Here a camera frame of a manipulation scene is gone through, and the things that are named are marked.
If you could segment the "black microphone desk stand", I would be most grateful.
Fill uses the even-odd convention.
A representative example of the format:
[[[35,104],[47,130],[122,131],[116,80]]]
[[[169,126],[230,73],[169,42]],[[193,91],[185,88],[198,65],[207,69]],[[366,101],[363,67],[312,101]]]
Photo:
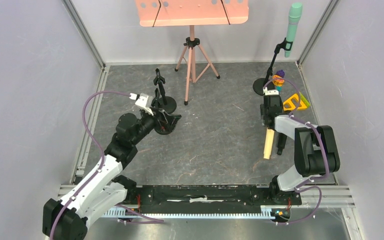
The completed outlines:
[[[156,68],[155,78],[153,79],[153,84],[156,86],[154,91],[155,97],[152,100],[151,106],[155,108],[161,108],[167,113],[172,114],[177,108],[177,102],[173,97],[166,95],[164,88],[165,83],[166,80],[161,76],[160,69]]]

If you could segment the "yellow microphone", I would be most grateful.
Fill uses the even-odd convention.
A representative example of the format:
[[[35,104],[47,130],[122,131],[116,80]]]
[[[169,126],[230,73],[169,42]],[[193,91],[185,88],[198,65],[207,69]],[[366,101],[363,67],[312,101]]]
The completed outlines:
[[[266,129],[264,149],[263,149],[263,158],[269,160],[272,154],[273,142],[275,138],[275,131],[271,128]]]

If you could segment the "black microphone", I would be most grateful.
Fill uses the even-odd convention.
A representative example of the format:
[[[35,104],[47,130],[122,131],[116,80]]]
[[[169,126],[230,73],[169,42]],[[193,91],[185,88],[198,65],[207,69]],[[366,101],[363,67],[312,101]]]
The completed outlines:
[[[277,140],[277,155],[282,155],[283,150],[285,149],[286,142],[287,142],[288,136],[284,133],[278,133],[278,140]]]

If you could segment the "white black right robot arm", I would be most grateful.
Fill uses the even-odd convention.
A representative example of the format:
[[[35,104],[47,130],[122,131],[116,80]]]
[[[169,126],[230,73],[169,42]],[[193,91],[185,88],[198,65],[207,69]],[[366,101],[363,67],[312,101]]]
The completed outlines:
[[[303,185],[324,179],[340,169],[341,161],[331,126],[304,122],[285,112],[279,94],[265,94],[260,112],[267,128],[266,137],[278,134],[279,153],[285,148],[285,139],[289,138],[294,143],[292,167],[275,176],[269,184],[268,198],[273,203],[282,204],[298,194]]]

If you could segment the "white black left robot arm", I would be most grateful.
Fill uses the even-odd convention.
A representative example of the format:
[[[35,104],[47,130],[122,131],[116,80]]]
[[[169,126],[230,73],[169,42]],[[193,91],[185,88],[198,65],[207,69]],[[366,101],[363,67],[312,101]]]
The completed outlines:
[[[180,114],[153,108],[141,110],[141,117],[125,113],[118,119],[116,132],[102,152],[98,164],[69,193],[43,206],[42,233],[51,240],[83,240],[89,228],[118,203],[133,203],[137,190],[116,179],[138,153],[137,144],[151,131],[168,135],[174,131]]]

